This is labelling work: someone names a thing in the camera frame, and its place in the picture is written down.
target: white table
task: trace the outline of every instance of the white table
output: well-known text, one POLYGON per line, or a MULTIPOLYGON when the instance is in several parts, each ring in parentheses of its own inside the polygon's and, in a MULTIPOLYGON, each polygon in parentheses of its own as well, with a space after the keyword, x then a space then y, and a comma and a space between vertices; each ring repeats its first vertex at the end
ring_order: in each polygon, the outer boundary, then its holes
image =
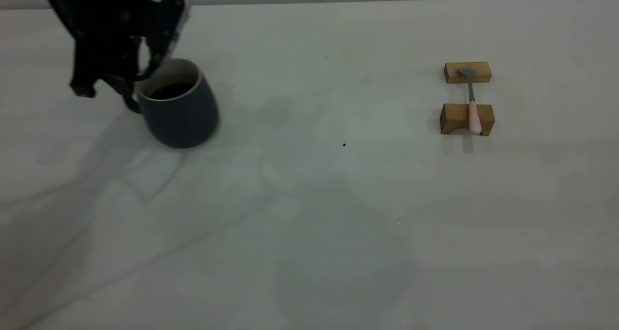
POLYGON ((194 7, 221 127, 180 152, 72 94, 51 11, 0 12, 0 329, 616 329, 617 15, 194 7), (489 61, 491 136, 440 134, 448 61, 489 61))

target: metal spoon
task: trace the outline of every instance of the metal spoon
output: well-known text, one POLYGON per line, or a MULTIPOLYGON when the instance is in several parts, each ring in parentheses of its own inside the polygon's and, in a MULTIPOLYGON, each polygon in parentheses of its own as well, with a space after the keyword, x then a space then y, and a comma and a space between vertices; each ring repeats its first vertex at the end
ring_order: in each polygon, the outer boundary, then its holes
POLYGON ((473 92, 473 77, 477 75, 477 70, 473 68, 461 68, 458 69, 458 71, 469 79, 469 130, 471 134, 478 135, 482 132, 482 123, 479 121, 475 93, 473 92))

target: spoon head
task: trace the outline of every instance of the spoon head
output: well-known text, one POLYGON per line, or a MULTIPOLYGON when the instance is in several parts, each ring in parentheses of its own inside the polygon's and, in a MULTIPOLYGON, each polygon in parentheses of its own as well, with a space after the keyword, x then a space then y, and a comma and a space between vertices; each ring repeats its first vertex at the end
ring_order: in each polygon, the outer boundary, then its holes
POLYGON ((461 69, 458 69, 458 71, 460 72, 460 74, 463 74, 468 79, 473 79, 473 77, 477 75, 477 70, 473 68, 461 68, 461 69))

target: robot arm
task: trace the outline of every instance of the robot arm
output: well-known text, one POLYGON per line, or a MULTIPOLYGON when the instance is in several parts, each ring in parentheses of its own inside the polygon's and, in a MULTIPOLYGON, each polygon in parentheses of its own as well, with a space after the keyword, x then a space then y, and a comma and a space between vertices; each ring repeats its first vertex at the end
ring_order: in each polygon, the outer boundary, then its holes
POLYGON ((133 84, 148 78, 171 54, 186 21, 188 0, 49 0, 75 39, 71 88, 94 98, 93 88, 104 80, 121 94, 133 112, 133 84), (142 37, 150 49, 148 68, 138 74, 142 37))

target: mug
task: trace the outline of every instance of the mug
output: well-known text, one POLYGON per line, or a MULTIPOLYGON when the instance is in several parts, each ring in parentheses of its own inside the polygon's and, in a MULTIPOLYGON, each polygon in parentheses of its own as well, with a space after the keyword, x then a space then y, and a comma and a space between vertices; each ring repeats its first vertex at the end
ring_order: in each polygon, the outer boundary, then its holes
POLYGON ((217 129, 215 97, 190 60, 164 61, 150 78, 136 83, 135 92, 150 133, 169 147, 195 147, 217 129))

